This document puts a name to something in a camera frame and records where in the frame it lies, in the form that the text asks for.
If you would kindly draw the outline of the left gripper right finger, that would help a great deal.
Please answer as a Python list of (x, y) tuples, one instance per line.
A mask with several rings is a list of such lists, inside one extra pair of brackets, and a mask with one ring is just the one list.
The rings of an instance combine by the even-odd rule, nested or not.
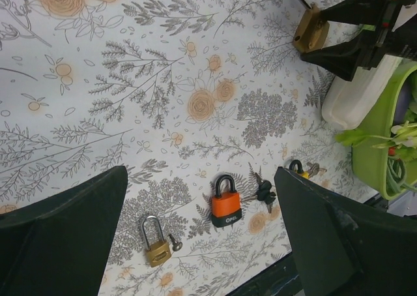
[(415, 295), (416, 221), (279, 167), (278, 201), (306, 295)]

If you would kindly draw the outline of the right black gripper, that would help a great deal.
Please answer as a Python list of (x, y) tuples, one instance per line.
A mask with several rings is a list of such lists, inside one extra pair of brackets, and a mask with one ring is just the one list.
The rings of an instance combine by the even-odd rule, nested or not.
[(358, 68), (375, 68), (385, 55), (416, 60), (416, 0), (344, 0), (322, 10), (321, 18), (367, 24), (348, 42), (300, 55), (345, 81)]

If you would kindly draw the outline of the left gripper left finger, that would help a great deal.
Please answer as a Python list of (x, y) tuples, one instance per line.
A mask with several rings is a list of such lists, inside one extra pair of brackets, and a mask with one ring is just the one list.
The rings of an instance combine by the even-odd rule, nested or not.
[(128, 174), (115, 166), (1, 215), (2, 295), (98, 295)]

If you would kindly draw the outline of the large brass padlock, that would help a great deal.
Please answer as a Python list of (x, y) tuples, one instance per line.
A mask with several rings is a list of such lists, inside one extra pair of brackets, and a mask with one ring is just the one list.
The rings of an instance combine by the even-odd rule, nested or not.
[(315, 3), (299, 0), (306, 9), (298, 24), (293, 46), (300, 53), (309, 53), (323, 48), (326, 41), (330, 24), (322, 16), (322, 11)]

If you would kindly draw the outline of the yellow padlock keys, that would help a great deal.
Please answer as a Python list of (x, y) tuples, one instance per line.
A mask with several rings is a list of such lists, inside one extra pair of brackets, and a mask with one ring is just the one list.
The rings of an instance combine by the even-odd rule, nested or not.
[(307, 173), (310, 179), (317, 175), (324, 175), (327, 172), (327, 169), (322, 168), (318, 162), (314, 162), (314, 163), (308, 162), (307, 167), (308, 167)]

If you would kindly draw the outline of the yellow padlock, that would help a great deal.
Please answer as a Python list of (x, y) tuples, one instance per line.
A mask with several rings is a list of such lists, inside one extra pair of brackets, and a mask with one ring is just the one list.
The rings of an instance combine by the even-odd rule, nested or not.
[(289, 169), (300, 176), (309, 179), (309, 173), (307, 171), (304, 171), (301, 161), (298, 159), (294, 159), (289, 164)]

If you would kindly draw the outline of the orange padlock keys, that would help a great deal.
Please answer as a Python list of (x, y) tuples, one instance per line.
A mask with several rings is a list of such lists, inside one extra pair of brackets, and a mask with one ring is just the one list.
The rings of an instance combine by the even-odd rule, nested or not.
[(266, 204), (268, 213), (272, 213), (273, 209), (273, 203), (276, 200), (276, 193), (271, 191), (272, 189), (272, 183), (268, 180), (264, 180), (261, 178), (261, 176), (258, 173), (254, 173), (258, 188), (254, 195), (248, 196), (245, 198), (242, 198), (241, 202), (247, 202), (247, 201), (261, 201)]

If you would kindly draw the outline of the small brass padlock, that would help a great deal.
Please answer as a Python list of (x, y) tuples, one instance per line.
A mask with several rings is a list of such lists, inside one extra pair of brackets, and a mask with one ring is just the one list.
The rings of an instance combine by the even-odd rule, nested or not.
[[(157, 240), (153, 243), (151, 243), (147, 237), (147, 231), (145, 228), (147, 222), (152, 222), (153, 225), (156, 227)], [(146, 257), (147, 261), (149, 262), (149, 265), (152, 268), (163, 265), (168, 259), (171, 258), (171, 249), (164, 237), (158, 217), (154, 215), (146, 216), (142, 220), (140, 228), (144, 238)]]

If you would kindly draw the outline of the small brass padlock key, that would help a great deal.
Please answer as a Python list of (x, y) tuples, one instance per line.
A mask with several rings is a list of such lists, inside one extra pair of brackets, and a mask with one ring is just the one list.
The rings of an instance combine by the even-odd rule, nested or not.
[(169, 239), (171, 241), (172, 244), (172, 251), (174, 252), (178, 252), (179, 250), (182, 249), (183, 243), (180, 240), (177, 240), (172, 233), (170, 233), (169, 235)]

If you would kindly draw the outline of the orange padlock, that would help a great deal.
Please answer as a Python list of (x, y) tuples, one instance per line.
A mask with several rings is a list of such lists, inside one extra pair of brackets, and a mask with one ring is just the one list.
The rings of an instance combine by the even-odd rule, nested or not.
[[(222, 192), (222, 183), (229, 183), (229, 190)], [(214, 184), (211, 222), (216, 228), (231, 226), (242, 218), (240, 194), (235, 188), (235, 180), (228, 174), (218, 177)]]

